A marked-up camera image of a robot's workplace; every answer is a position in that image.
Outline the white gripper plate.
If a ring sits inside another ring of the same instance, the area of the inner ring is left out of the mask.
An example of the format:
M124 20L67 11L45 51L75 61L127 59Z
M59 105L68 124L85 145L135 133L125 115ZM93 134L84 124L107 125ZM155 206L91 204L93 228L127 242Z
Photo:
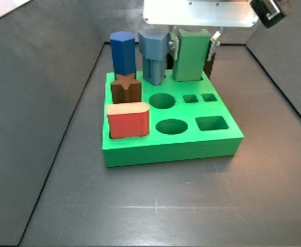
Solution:
M211 37L207 60L220 45L224 27L251 27L257 15L249 5L251 0L144 0L143 17L148 24L169 25L169 54L179 57L177 27L219 27Z

